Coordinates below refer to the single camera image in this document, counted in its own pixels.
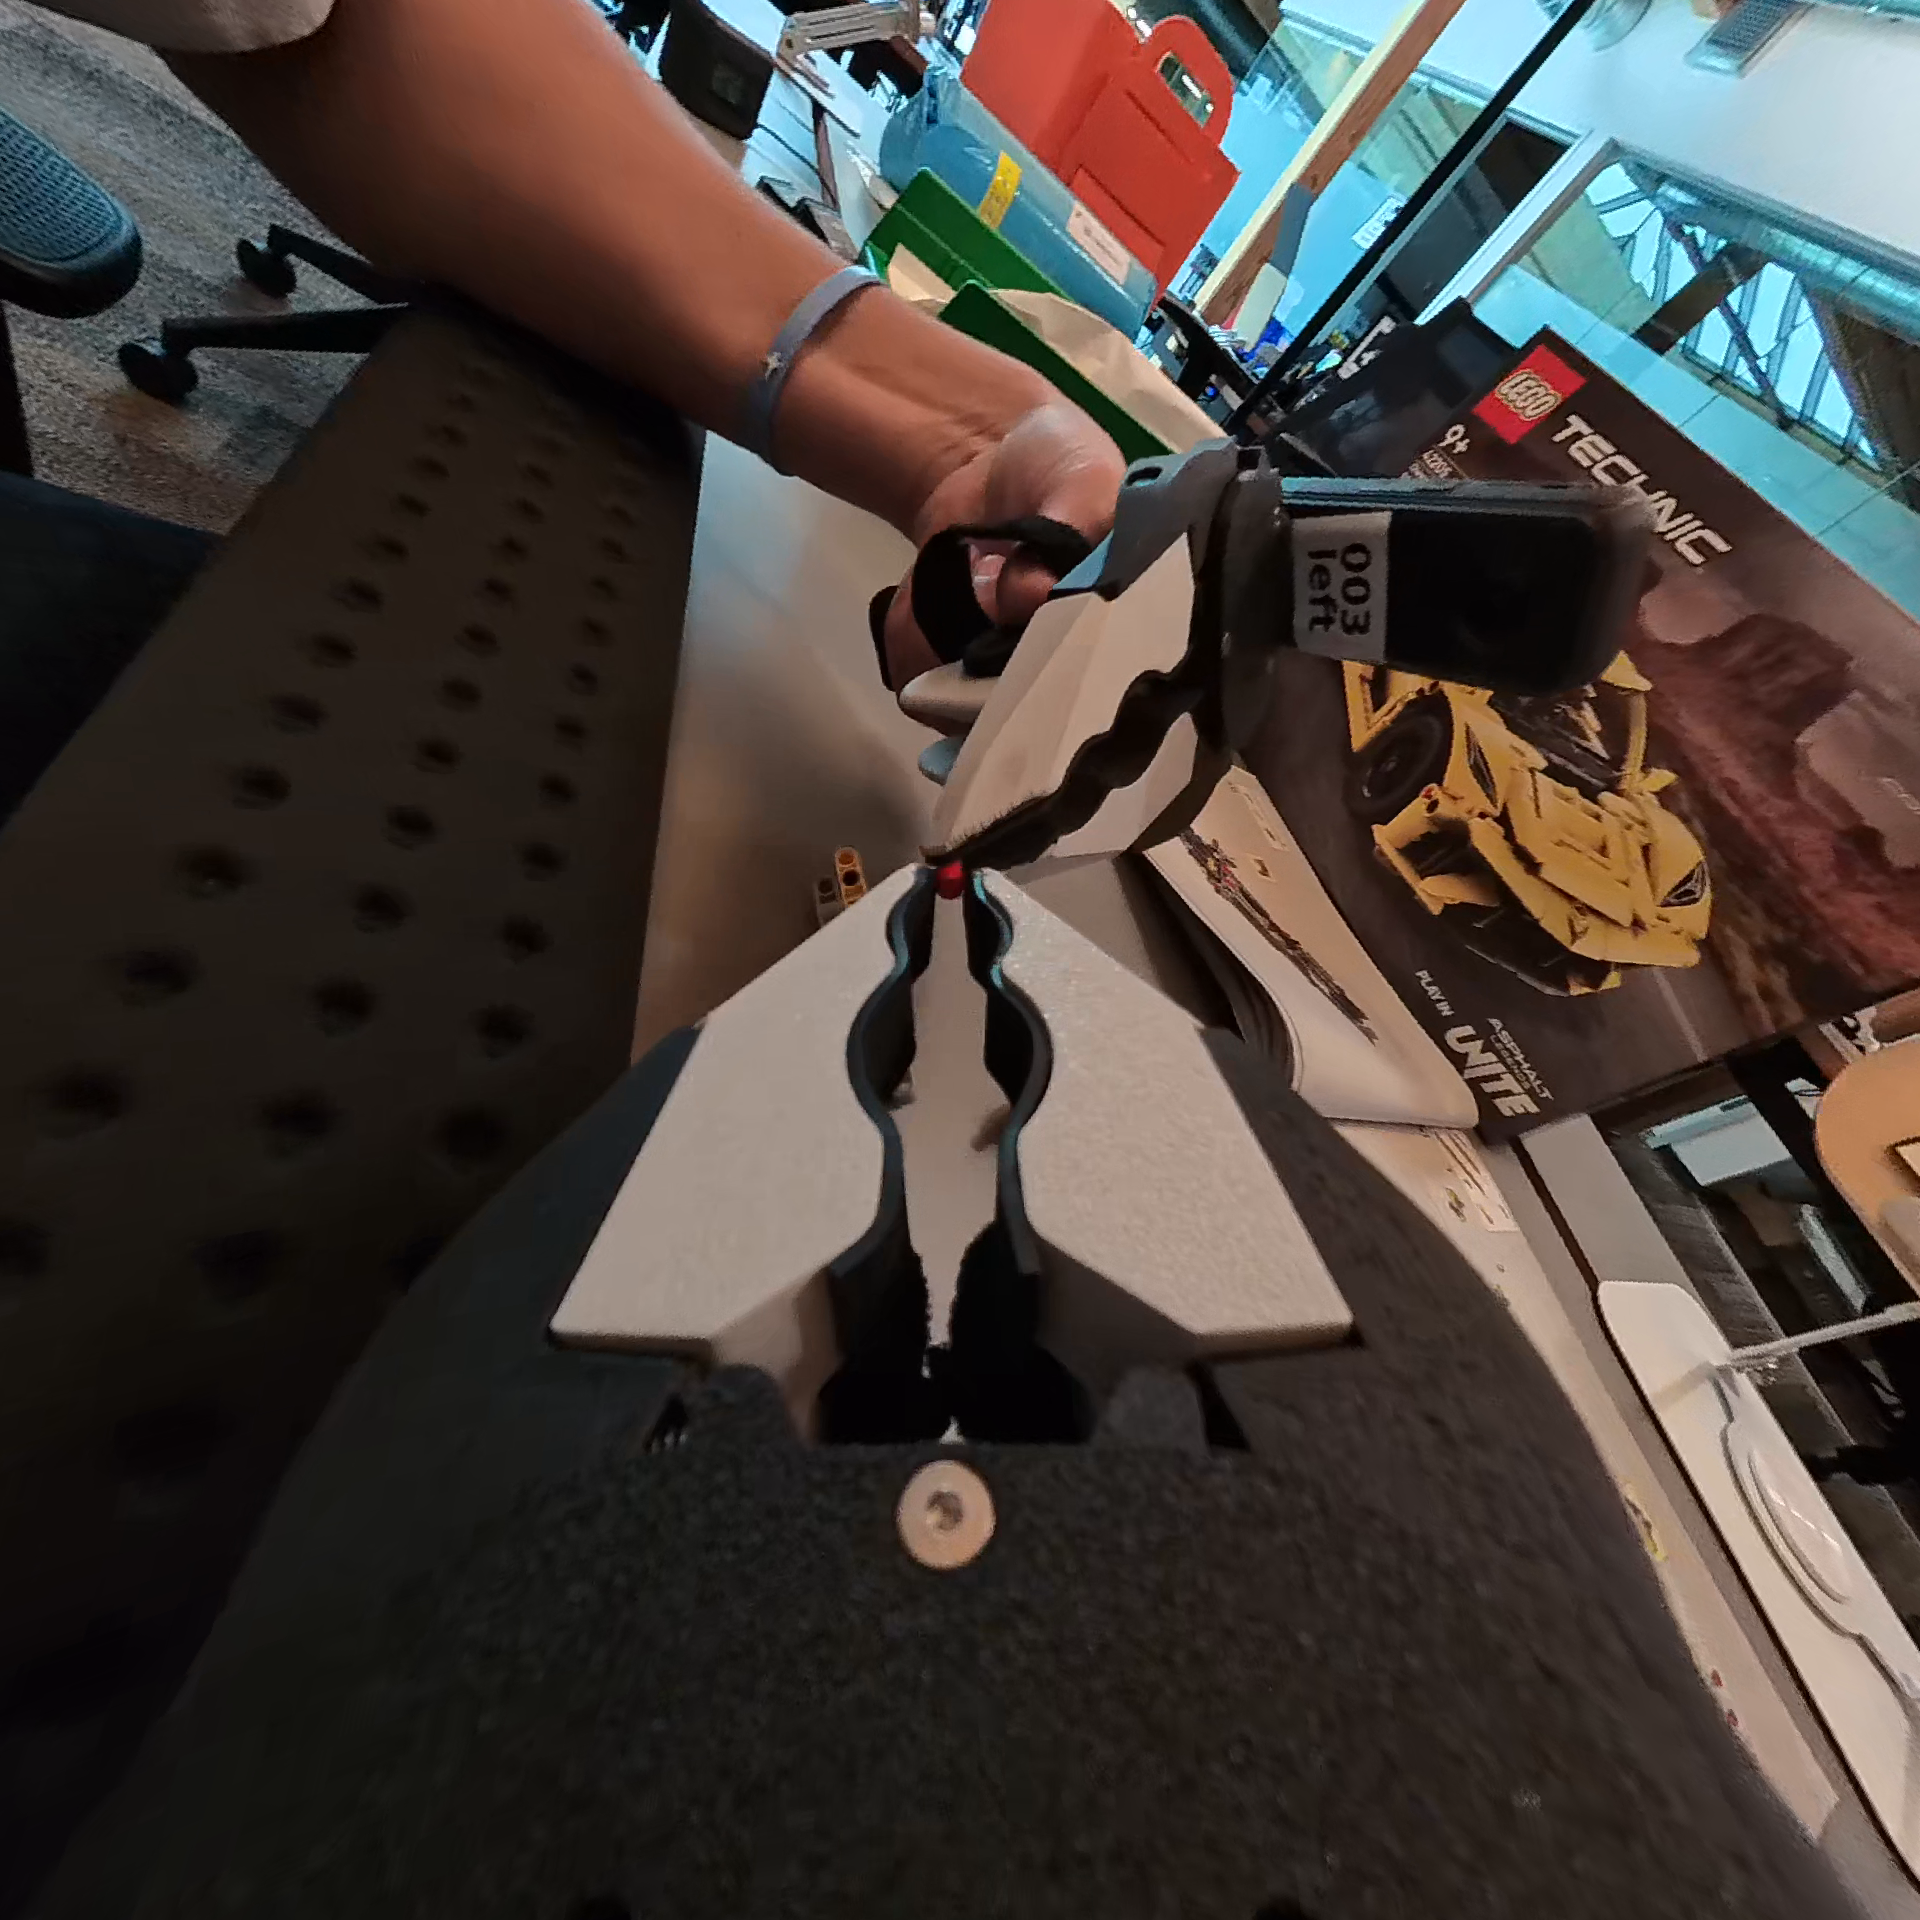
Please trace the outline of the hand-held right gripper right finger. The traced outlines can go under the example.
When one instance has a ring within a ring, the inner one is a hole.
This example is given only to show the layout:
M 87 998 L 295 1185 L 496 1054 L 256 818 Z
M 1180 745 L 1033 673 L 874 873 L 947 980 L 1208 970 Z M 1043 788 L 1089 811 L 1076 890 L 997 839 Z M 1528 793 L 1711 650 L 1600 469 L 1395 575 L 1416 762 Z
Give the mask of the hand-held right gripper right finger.
M 1335 1346 L 1328 1261 L 1216 1065 L 1216 1030 L 1001 873 L 967 963 L 1008 1116 L 997 1225 L 1044 1356 L 1090 1396 L 1137 1369 Z

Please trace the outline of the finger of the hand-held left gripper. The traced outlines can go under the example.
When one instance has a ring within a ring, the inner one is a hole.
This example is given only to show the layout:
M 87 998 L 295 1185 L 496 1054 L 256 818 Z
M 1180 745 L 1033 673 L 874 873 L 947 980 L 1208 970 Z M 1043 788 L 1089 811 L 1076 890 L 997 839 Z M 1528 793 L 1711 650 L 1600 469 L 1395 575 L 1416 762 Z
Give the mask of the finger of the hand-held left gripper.
M 971 723 L 971 867 L 1104 860 L 1186 826 L 1228 765 L 1180 678 L 1035 678 Z
M 1065 793 L 1073 757 L 1109 734 L 1123 698 L 1189 647 L 1194 563 L 1186 534 L 1104 598 L 1079 593 L 1032 619 L 949 771 L 931 843 L 979 845 L 1032 799 Z

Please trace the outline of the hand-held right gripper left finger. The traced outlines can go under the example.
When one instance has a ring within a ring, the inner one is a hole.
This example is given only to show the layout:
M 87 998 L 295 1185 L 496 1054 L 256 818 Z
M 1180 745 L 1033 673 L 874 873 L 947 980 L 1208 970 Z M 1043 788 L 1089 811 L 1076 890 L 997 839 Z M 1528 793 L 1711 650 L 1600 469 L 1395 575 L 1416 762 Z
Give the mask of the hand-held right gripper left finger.
M 564 1348 L 753 1366 L 803 1426 L 928 1420 L 928 1286 L 891 1097 L 933 870 L 898 869 L 699 1022 L 549 1322 Z

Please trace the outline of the person's left forearm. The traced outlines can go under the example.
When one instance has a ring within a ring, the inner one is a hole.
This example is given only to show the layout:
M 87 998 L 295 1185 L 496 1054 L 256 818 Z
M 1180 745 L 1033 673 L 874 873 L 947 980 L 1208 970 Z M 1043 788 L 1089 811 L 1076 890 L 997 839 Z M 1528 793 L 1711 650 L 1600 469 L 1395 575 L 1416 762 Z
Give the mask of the person's left forearm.
M 817 486 L 912 529 L 1032 399 L 756 195 L 580 4 L 333 4 L 297 42 L 165 53 L 375 266 L 435 282 Z

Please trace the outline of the lego set box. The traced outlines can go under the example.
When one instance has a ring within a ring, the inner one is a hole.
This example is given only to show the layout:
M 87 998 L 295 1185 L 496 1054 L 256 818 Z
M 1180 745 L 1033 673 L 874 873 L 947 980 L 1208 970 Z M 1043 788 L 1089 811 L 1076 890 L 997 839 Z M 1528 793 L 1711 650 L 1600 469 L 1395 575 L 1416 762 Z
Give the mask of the lego set box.
M 1592 686 L 1298 660 L 1245 754 L 1489 1139 L 1916 987 L 1916 612 L 1549 329 L 1512 347 L 1461 306 L 1285 433 L 1340 475 L 1649 517 Z

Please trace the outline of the open instruction booklet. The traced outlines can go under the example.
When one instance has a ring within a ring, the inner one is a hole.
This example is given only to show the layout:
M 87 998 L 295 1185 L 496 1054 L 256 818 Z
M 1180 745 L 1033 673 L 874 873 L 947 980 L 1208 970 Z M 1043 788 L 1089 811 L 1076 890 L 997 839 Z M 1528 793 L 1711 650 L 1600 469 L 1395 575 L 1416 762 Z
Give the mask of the open instruction booklet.
M 1271 798 L 1229 769 L 1178 836 L 1143 852 L 1186 918 L 1239 1036 L 1332 1123 L 1416 1135 L 1431 1205 L 1463 1229 L 1519 1220 L 1474 1143 L 1467 1078 L 1332 906 Z

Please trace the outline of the black floor lamp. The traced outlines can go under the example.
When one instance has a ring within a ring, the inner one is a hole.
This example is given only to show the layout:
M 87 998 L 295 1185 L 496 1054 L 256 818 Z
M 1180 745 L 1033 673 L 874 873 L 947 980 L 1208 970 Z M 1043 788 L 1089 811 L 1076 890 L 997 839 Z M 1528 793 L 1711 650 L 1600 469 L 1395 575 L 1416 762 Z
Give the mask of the black floor lamp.
M 1594 12 L 1594 2 L 1562 4 L 1544 37 L 1524 53 L 1506 81 L 1495 90 L 1483 107 L 1474 114 L 1467 127 L 1457 137 L 1448 153 L 1431 166 L 1400 207 L 1400 212 L 1380 230 L 1372 247 L 1360 252 L 1356 262 L 1331 291 L 1328 300 L 1313 313 L 1298 335 L 1285 347 L 1274 369 L 1260 377 L 1232 415 L 1228 433 L 1236 442 L 1253 439 L 1261 443 L 1271 436 L 1274 426 L 1290 405 L 1290 396 L 1304 387 L 1313 369 L 1320 364 L 1331 343 L 1335 322 L 1365 295 L 1397 261 L 1412 233 L 1420 230 L 1427 212 L 1457 182 L 1457 178 L 1472 169 L 1489 142 L 1499 132 L 1509 107 L 1519 100 L 1524 85 L 1529 85 L 1544 63 L 1578 33 L 1584 19 Z

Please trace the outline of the blue wristband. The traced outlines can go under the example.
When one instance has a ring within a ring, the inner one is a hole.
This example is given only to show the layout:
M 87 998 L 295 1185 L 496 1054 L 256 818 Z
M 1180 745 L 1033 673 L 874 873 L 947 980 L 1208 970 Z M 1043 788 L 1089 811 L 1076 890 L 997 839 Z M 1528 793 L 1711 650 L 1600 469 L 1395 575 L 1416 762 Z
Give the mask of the blue wristband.
M 772 470 L 792 473 L 777 452 L 777 421 L 792 377 L 827 322 L 876 286 L 881 286 L 881 278 L 874 269 L 858 262 L 839 268 L 797 300 L 760 357 L 738 405 L 737 443 Z

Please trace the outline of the green plastic bin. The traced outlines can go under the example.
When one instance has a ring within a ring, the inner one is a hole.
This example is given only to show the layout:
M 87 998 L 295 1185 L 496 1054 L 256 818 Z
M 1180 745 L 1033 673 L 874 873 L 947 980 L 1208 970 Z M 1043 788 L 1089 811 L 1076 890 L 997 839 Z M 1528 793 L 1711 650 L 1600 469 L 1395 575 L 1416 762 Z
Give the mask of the green plastic bin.
M 877 275 L 877 268 L 885 268 L 898 249 L 912 249 L 921 262 L 949 284 L 979 282 L 993 291 L 1027 291 L 1064 298 L 1043 271 L 1033 269 L 994 229 L 985 227 L 971 205 L 951 191 L 933 171 L 916 173 L 908 190 L 896 195 L 891 207 L 882 212 L 871 235 L 861 242 L 858 261 Z

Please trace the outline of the blue wrapped roll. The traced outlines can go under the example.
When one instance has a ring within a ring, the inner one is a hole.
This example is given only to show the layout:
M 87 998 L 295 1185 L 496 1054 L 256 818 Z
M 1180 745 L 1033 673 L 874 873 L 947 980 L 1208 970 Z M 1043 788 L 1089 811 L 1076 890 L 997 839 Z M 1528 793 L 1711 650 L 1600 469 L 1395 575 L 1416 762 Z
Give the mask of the blue wrapped roll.
M 916 173 L 933 171 L 980 219 L 1003 163 L 1016 182 L 1001 191 L 1000 235 L 1064 298 L 1135 341 L 1160 300 L 1152 271 L 959 78 L 928 73 L 881 135 L 881 173 L 891 188 L 908 190 Z

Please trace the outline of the orange red felt bag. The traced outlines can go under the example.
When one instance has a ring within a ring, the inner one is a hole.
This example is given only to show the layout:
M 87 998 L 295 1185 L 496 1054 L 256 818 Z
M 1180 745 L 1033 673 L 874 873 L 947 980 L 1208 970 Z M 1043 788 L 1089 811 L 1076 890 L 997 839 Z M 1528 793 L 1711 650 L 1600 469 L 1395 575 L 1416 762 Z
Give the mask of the orange red felt bag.
M 1156 292 L 1236 186 L 1232 70 L 1185 13 L 1140 28 L 1123 4 L 991 2 L 962 85 Z

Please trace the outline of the black perforated mat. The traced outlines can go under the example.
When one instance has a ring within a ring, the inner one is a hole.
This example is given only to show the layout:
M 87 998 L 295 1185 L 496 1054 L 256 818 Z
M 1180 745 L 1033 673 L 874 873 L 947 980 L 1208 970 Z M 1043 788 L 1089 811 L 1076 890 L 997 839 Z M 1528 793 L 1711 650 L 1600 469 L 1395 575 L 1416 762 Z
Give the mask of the black perforated mat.
M 5 1700 L 144 1684 L 615 1078 L 699 436 L 416 316 L 5 830 Z

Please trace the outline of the white folding stand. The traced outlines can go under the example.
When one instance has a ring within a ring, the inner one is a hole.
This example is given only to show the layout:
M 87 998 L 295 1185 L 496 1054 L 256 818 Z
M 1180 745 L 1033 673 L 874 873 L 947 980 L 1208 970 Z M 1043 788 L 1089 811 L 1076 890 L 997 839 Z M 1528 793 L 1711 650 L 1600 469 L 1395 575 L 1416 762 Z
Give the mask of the white folding stand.
M 885 76 L 896 92 L 912 93 L 924 85 L 928 59 L 921 51 L 925 37 L 925 9 L 919 2 L 848 2 L 848 4 L 784 4 L 784 25 L 776 45 L 776 63 L 789 78 L 809 73 L 813 54 L 839 54 L 861 45 L 877 45 L 881 53 L 865 66 L 856 66 L 856 83 L 868 86 Z

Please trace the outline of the small black device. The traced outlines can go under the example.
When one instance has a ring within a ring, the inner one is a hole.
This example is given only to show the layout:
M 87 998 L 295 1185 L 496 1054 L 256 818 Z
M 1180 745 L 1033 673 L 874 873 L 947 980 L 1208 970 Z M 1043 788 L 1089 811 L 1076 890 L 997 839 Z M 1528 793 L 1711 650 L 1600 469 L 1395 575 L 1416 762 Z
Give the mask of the small black device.
M 669 2 L 657 78 L 696 121 L 748 142 L 776 76 L 780 33 L 771 4 Z

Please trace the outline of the person's white shirt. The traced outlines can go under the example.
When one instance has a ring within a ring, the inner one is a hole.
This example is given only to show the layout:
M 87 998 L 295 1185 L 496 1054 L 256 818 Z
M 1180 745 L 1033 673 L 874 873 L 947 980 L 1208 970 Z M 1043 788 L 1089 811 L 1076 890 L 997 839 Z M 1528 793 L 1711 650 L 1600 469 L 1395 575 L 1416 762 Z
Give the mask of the person's white shirt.
M 161 54 L 250 58 L 311 38 L 333 2 L 29 2 Z

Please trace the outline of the silver ventilation duct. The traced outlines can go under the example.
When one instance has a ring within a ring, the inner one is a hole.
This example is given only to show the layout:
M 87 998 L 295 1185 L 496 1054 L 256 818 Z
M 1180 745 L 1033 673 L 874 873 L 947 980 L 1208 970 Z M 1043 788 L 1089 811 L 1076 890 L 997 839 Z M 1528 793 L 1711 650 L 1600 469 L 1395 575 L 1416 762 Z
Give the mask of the silver ventilation duct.
M 1720 182 L 1668 173 L 1649 159 L 1627 158 L 1624 166 L 1645 199 L 1675 223 L 1700 229 L 1730 247 L 1773 261 L 1812 292 L 1877 316 L 1889 329 L 1916 335 L 1916 253 L 1804 212 L 1747 199 Z

